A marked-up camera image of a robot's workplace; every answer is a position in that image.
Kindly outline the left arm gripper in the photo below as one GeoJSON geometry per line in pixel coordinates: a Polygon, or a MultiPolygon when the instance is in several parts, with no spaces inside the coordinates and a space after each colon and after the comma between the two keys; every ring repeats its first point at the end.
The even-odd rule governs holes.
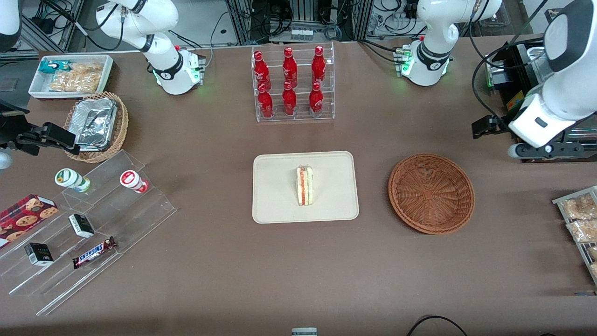
{"type": "Polygon", "coordinates": [[[541,147],[576,121],[565,116],[564,112],[551,108],[542,98],[527,98],[509,127],[507,124],[498,124],[494,116],[486,115],[472,123],[472,138],[477,140],[491,134],[510,134],[512,130],[532,147],[541,147]]]}

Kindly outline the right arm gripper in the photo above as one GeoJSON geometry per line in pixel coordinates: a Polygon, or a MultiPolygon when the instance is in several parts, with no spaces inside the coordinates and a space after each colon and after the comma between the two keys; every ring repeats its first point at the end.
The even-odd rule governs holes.
{"type": "Polygon", "coordinates": [[[43,127],[31,127],[25,117],[29,110],[0,100],[0,148],[7,149],[9,142],[18,137],[18,150],[39,151],[39,147],[57,147],[72,155],[79,155],[80,146],[76,136],[64,128],[44,123],[43,127]]]}

